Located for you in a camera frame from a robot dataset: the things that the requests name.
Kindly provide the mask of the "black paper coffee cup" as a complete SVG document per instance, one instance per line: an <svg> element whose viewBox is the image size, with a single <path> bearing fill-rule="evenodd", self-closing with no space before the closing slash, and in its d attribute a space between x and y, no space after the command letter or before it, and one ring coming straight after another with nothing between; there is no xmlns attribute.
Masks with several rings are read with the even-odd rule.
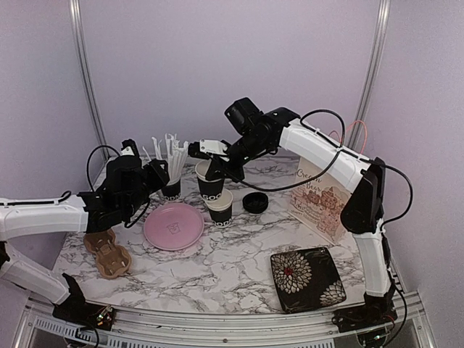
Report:
<svg viewBox="0 0 464 348"><path fill-rule="evenodd" d="M206 173L209 169L210 161L202 160L195 166L195 173L198 180L199 192L201 198L206 202L218 200L222 196L224 177L210 181L206 179Z"/></svg>

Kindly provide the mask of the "black plastic cup lid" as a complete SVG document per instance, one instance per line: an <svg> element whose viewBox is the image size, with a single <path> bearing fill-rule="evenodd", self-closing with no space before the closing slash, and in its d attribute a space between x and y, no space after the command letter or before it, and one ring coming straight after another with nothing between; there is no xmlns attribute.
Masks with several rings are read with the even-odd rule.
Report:
<svg viewBox="0 0 464 348"><path fill-rule="evenodd" d="M252 192L242 199L243 208L252 214L261 214L268 208L268 196L262 192Z"/></svg>

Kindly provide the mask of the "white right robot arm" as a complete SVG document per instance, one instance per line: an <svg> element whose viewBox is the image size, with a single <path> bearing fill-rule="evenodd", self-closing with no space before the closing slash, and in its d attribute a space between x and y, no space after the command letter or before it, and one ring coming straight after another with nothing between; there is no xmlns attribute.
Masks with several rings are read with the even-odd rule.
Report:
<svg viewBox="0 0 464 348"><path fill-rule="evenodd" d="M384 237L388 222L383 218L382 207L385 171L389 166L379 158L369 159L342 142L329 140L285 107L263 113L253 106L235 104L225 113L241 137L234 144L205 139L199 142L199 151L213 164L207 172L208 179L214 179L220 170L242 182L246 163L282 148L320 168L321 175L328 173L350 193L340 220L354 235L365 274L365 293L373 297L360 307L359 318L367 325L377 323L388 310L381 297L392 287Z"/></svg>

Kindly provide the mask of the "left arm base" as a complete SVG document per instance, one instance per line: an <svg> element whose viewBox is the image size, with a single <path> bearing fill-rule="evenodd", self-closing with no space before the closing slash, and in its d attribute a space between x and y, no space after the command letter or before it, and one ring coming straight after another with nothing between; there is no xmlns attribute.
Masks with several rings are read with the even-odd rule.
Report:
<svg viewBox="0 0 464 348"><path fill-rule="evenodd" d="M115 314L112 307L87 302L77 281L66 273L62 276L68 285L68 296L63 303L54 305L53 317L74 324L83 324L89 328L110 331Z"/></svg>

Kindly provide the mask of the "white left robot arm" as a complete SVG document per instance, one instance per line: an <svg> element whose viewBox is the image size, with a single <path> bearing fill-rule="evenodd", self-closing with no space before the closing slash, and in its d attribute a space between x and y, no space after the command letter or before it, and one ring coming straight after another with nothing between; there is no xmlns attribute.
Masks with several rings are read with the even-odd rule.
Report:
<svg viewBox="0 0 464 348"><path fill-rule="evenodd" d="M135 155L107 163L106 178L95 191L65 194L57 199L1 200L1 278L47 298L75 322L91 317L91 306L76 295L74 279L39 265L7 242L43 233L99 233L131 224L138 209L170 180L167 163L153 159L144 165Z"/></svg>

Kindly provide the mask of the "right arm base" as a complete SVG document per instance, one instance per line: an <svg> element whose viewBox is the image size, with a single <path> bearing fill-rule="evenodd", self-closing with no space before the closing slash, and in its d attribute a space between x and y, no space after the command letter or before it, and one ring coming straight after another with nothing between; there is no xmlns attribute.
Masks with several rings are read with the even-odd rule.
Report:
<svg viewBox="0 0 464 348"><path fill-rule="evenodd" d="M396 290L392 284L383 297L364 294L362 305L335 310L332 323L340 333L393 323L398 318L393 302Z"/></svg>

